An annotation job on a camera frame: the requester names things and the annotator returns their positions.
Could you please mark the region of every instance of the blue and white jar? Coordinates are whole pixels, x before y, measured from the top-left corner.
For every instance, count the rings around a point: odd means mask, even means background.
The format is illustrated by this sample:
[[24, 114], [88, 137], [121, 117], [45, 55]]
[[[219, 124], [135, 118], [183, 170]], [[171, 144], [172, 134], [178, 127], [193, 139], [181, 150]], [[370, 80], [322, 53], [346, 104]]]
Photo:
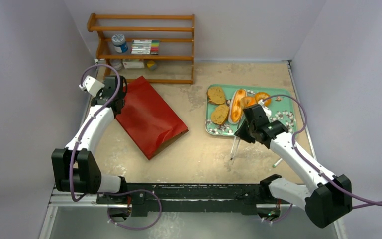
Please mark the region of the blue and white jar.
[[125, 36], [122, 34], [116, 34], [112, 37], [112, 43], [115, 46], [115, 51], [124, 53], [128, 51], [128, 45], [126, 44]]

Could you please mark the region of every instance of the gray floor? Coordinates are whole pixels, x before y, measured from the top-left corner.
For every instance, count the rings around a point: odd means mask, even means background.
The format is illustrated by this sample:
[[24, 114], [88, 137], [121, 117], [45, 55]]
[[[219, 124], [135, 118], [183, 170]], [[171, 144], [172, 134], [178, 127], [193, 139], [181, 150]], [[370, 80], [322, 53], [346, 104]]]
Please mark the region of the gray floor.
[[[129, 218], [126, 225], [145, 226], [157, 213], [148, 217]], [[107, 223], [106, 208], [63, 207], [58, 209], [52, 239], [335, 239], [333, 225], [317, 228], [299, 208], [288, 218], [273, 224], [261, 223], [256, 216], [240, 213], [174, 213], [164, 212], [152, 228], [130, 231]]]

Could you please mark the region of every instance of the bagel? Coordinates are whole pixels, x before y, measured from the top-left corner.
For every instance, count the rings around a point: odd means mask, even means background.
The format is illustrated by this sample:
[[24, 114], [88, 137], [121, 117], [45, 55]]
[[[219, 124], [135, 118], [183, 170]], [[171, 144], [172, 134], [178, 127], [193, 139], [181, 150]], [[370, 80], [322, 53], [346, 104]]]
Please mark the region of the bagel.
[[242, 116], [241, 99], [247, 96], [244, 89], [238, 89], [233, 93], [231, 103], [229, 105], [228, 121], [230, 124], [237, 124]]
[[240, 106], [241, 106], [241, 109], [244, 109], [245, 107], [248, 107], [248, 106], [252, 106], [254, 104], [256, 104], [257, 101], [254, 97], [252, 96], [246, 96], [246, 97], [243, 97], [240, 101]]
[[[269, 97], [270, 95], [267, 94], [266, 92], [257, 92], [255, 95], [254, 95], [254, 98], [256, 99], [256, 101], [260, 101], [260, 100], [264, 100], [265, 98]], [[270, 104], [270, 102], [272, 102], [272, 99], [268, 99], [266, 101], [263, 101], [264, 105], [265, 106], [268, 106]]]

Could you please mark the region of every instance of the bread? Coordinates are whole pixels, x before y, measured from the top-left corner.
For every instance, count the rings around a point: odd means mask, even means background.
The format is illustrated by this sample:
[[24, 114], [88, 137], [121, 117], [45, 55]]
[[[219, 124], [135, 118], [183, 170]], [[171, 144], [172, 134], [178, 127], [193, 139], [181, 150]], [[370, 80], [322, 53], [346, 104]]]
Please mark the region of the bread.
[[220, 86], [212, 86], [207, 90], [208, 102], [216, 105], [221, 105], [226, 102], [226, 97], [223, 89]]
[[252, 96], [246, 96], [246, 97], [243, 97], [240, 101], [240, 106], [241, 106], [241, 109], [244, 109], [245, 107], [248, 107], [248, 106], [252, 106], [254, 104], [256, 104], [256, 99]]
[[[270, 95], [267, 94], [266, 92], [257, 92], [255, 95], [254, 95], [254, 98], [256, 98], [256, 102], [260, 101], [260, 100], [263, 100], [267, 97], [269, 97]], [[270, 104], [270, 102], [272, 102], [272, 99], [268, 99], [266, 101], [264, 101], [264, 105], [265, 106], [268, 106]]]
[[237, 124], [242, 116], [241, 99], [247, 96], [244, 89], [238, 89], [233, 94], [231, 103], [229, 105], [228, 121], [231, 124]]
[[223, 125], [228, 119], [229, 107], [226, 104], [216, 106], [210, 115], [210, 119], [214, 124]]

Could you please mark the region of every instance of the white box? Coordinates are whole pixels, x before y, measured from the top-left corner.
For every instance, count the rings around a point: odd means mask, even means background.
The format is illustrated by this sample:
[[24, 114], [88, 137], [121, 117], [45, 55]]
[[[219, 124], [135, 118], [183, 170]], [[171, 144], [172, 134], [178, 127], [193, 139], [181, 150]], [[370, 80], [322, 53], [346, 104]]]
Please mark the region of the white box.
[[125, 69], [144, 69], [144, 60], [141, 59], [123, 59], [122, 64]]

